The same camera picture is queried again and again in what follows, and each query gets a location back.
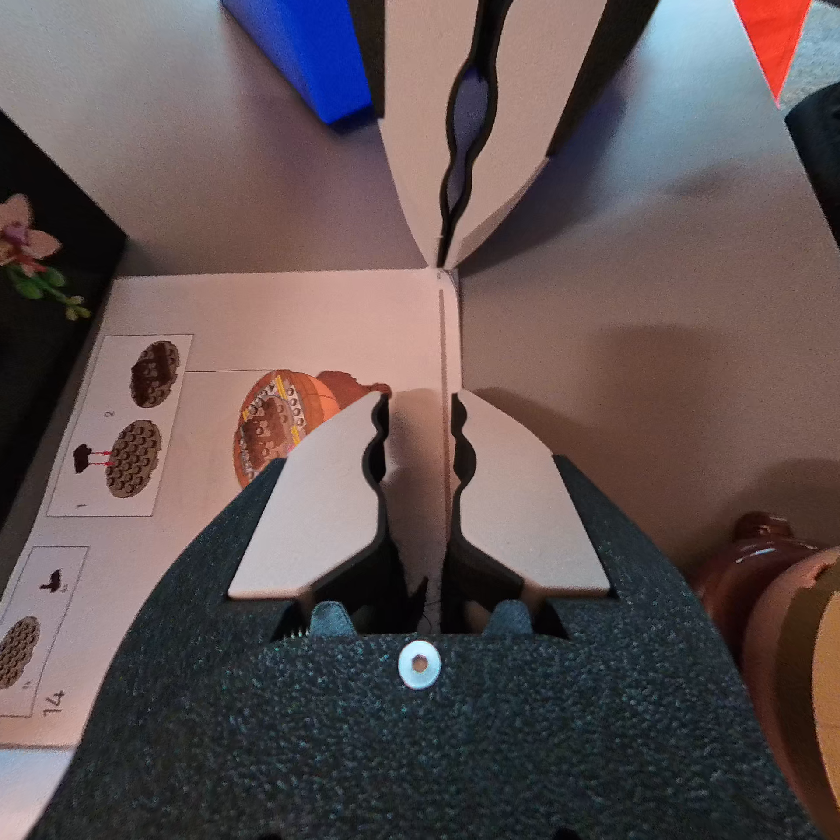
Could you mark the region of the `blue plastic bin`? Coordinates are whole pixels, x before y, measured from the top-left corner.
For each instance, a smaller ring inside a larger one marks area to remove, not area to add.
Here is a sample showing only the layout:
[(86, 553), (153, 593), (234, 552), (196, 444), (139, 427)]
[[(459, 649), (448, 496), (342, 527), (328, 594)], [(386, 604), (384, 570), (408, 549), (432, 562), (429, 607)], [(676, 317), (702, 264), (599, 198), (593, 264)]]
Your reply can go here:
[(322, 123), (372, 110), (346, 1), (222, 1)]

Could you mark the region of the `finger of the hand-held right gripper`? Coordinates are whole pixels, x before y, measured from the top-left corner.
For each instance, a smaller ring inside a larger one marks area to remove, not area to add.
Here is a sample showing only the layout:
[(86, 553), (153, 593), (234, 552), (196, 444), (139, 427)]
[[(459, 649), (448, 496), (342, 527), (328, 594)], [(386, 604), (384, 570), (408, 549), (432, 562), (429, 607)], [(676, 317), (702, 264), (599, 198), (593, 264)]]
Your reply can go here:
[(604, 1), (512, 2), (495, 55), (496, 110), (470, 173), (444, 267), (456, 268), (509, 215), (537, 178), (570, 98)]
[(422, 258), (451, 270), (446, 182), (453, 162), (452, 97), (474, 57), (486, 2), (384, 3), (381, 138), (402, 212)]

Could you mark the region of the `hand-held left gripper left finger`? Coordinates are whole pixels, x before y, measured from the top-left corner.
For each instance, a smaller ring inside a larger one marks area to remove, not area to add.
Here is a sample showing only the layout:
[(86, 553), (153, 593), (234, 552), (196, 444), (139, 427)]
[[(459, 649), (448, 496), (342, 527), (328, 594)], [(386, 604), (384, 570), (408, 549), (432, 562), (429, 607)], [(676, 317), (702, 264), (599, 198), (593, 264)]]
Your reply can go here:
[(234, 601), (311, 601), (317, 587), (384, 534), (384, 462), (372, 392), (315, 429), (282, 465), (230, 584)]

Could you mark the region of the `black mesh chair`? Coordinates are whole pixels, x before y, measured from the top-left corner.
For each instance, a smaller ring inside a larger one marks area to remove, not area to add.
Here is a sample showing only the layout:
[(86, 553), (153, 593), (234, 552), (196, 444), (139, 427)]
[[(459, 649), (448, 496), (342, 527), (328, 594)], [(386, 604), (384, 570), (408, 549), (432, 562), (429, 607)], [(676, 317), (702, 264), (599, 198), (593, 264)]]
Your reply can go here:
[(804, 98), (785, 116), (816, 200), (839, 244), (839, 83)]

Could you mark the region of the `white instruction booklet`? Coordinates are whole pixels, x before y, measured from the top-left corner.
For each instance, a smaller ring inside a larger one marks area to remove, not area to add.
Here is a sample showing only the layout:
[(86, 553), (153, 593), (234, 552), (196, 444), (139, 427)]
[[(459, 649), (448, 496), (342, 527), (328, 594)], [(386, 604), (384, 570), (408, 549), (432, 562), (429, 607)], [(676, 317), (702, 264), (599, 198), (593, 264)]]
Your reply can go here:
[(235, 433), (260, 377), (338, 371), (387, 384), (383, 489), (411, 589), (438, 599), (462, 385), (457, 281), (366, 270), (115, 282), (26, 543), (2, 637), (37, 644), (2, 688), (3, 749), (68, 749), (123, 635), (189, 542), (240, 489)]

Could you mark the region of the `orange floor object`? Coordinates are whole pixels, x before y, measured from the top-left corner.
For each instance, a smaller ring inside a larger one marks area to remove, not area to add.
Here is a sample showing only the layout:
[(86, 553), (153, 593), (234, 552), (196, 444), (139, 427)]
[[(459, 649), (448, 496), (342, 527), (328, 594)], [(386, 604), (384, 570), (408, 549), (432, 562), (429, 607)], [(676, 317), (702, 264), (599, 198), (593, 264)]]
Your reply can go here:
[(767, 81), (780, 104), (811, 1), (734, 1), (738, 16)]

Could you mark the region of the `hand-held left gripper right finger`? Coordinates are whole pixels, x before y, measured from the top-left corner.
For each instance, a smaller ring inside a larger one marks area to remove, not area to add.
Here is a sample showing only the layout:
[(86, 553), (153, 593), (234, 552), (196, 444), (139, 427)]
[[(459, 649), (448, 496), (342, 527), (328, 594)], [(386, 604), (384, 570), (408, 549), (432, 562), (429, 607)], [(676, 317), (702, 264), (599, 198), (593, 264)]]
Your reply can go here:
[(555, 597), (595, 598), (611, 582), (551, 449), (473, 392), (452, 396), (458, 479), (447, 544), (447, 619), (504, 601), (537, 616)]

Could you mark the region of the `black flower print box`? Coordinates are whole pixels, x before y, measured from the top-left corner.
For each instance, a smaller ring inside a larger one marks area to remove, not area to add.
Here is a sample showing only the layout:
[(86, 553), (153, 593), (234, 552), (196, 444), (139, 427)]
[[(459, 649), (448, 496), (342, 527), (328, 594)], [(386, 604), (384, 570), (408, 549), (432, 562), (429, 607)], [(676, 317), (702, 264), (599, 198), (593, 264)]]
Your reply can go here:
[(128, 236), (1, 114), (1, 522), (107, 296)]

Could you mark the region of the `brick pot model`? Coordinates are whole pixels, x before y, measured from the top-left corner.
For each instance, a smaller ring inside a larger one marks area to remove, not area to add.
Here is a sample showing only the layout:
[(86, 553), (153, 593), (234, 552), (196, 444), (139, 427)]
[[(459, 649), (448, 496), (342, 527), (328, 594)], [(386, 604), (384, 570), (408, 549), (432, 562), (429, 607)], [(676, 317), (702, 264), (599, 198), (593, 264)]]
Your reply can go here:
[(825, 838), (839, 837), (839, 548), (751, 511), (689, 575), (771, 752)]

